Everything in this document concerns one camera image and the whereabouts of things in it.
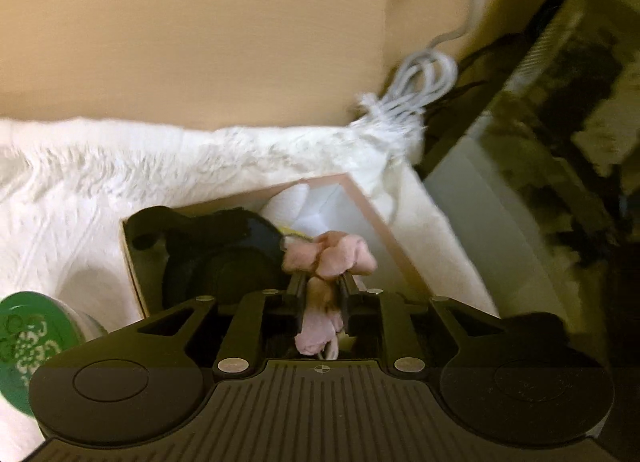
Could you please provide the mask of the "white soft cloth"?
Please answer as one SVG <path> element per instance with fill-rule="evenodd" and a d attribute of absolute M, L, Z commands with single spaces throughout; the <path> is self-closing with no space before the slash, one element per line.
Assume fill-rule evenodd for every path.
<path fill-rule="evenodd" d="M 336 230 L 370 239 L 373 228 L 340 184 L 311 187 L 301 182 L 272 196 L 258 214 L 284 232 L 317 237 Z"/>

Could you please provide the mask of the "black plush toy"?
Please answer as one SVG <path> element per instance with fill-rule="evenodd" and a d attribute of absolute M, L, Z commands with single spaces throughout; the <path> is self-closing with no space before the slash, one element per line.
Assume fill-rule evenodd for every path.
<path fill-rule="evenodd" d="M 238 304 L 248 293 L 283 290 L 282 232 L 245 208 L 186 216 L 152 206 L 125 222 L 129 251 L 156 278 L 141 283 L 153 312 L 201 295 L 221 305 Z"/>

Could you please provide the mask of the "pink scrunchie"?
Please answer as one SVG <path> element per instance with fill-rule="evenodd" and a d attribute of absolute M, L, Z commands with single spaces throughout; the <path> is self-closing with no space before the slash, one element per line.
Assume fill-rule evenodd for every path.
<path fill-rule="evenodd" d="M 373 274 L 378 263 L 366 240 L 336 230 L 308 241 L 284 242 L 283 251 L 282 270 L 307 276 L 302 328 L 294 338 L 295 347 L 303 356 L 335 360 L 340 351 L 338 337 L 344 331 L 338 278 Z"/>

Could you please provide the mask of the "pink cardboard box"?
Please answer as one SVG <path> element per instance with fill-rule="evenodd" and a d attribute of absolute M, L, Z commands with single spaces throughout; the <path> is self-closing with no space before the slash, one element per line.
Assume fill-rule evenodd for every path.
<path fill-rule="evenodd" d="M 308 178 L 184 206 L 175 211 L 186 217 L 200 217 L 234 208 L 251 210 L 275 224 L 283 234 L 284 248 L 310 243 L 327 231 L 336 231 L 341 237 L 360 237 L 366 242 L 378 268 L 359 281 L 358 288 L 394 291 L 409 300 L 427 300 L 431 295 L 416 266 L 352 176 Z M 146 250 L 135 248 L 137 232 L 136 215 L 122 222 L 122 247 L 130 279 L 142 315 L 149 317 L 163 309 L 160 285 L 168 253 L 160 239 Z"/>

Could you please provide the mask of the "yellow round sponge pad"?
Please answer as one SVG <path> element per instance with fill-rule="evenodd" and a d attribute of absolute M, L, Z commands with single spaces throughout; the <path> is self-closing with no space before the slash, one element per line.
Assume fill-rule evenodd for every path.
<path fill-rule="evenodd" d="M 280 231 L 280 233 L 282 234 L 282 240 L 284 242 L 288 242 L 288 241 L 292 241 L 292 240 L 303 240 L 303 241 L 308 241 L 309 237 L 306 236 L 306 234 L 303 234 L 300 231 L 285 227 L 285 226 L 279 226 L 278 230 Z"/>

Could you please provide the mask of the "green lid glass jar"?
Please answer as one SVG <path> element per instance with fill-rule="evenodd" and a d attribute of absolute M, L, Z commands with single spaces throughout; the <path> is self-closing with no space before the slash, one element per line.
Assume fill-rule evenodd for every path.
<path fill-rule="evenodd" d="M 29 416 L 29 384 L 47 360 L 107 334 L 102 324 L 62 300 L 17 292 L 1 301 L 1 395 Z"/>

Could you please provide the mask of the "white knitted blanket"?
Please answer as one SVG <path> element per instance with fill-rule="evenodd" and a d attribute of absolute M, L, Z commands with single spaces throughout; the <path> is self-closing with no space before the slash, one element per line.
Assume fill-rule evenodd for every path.
<path fill-rule="evenodd" d="M 137 320 L 120 223 L 303 178 L 349 174 L 427 286 L 494 314 L 496 305 L 410 163 L 416 130 L 176 126 L 75 118 L 1 123 L 1 292 L 61 297 L 108 330 Z"/>

